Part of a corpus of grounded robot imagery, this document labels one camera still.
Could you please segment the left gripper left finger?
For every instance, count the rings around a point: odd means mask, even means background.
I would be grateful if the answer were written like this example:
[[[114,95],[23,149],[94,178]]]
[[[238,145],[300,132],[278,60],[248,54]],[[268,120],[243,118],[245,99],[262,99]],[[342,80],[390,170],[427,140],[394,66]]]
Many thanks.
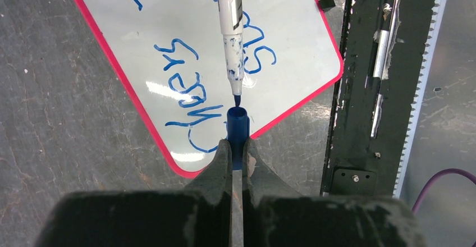
[[[182,189],[84,191],[64,196],[36,246],[230,246],[231,147]]]

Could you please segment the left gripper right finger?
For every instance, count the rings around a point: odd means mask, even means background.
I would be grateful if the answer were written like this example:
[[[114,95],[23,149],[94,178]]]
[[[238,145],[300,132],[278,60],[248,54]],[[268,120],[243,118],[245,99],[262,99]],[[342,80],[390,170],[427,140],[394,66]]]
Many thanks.
[[[243,150],[245,246],[426,246],[411,210],[378,196],[304,196],[262,160],[255,141]]]

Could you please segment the blue marker cap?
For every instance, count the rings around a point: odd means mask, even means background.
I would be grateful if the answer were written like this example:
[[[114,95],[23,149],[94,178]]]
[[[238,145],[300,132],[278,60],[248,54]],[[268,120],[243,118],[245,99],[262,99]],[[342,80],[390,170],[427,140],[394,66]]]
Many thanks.
[[[244,145],[250,134],[247,111],[242,107],[232,107],[227,111],[227,140],[231,147],[232,169],[242,169]]]

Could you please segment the pink framed whiteboard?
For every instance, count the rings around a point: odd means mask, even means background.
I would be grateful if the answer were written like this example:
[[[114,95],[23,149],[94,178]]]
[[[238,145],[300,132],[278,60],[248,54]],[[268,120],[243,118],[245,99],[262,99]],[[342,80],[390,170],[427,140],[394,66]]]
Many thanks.
[[[74,0],[169,167],[193,178],[234,105],[217,0]],[[257,138],[335,83],[343,61],[318,0],[243,0],[242,106]]]

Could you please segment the blue whiteboard marker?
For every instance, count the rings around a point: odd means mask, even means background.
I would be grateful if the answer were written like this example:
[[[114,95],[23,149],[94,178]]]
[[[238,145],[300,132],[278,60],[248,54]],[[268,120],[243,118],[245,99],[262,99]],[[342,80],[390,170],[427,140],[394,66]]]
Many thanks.
[[[218,0],[219,23],[223,36],[227,78],[235,106],[241,103],[244,79],[242,0]]]

